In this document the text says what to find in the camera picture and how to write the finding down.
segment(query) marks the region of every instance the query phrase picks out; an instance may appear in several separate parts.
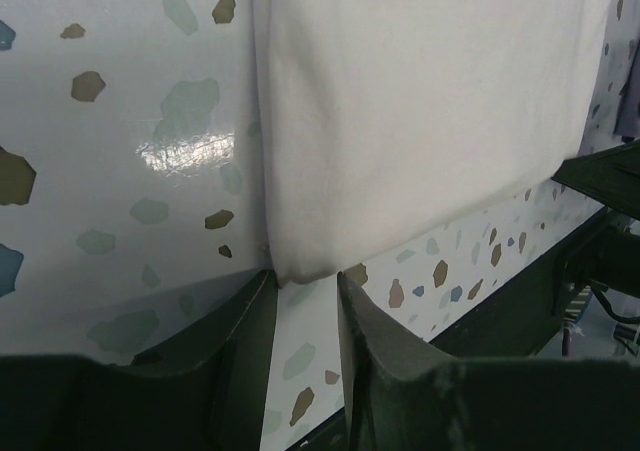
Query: towel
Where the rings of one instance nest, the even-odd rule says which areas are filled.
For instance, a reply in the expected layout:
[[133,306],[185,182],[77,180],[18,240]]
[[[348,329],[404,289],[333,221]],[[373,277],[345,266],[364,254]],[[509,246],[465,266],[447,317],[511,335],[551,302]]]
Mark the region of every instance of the towel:
[[310,282],[574,156],[611,0],[254,0],[267,231]]

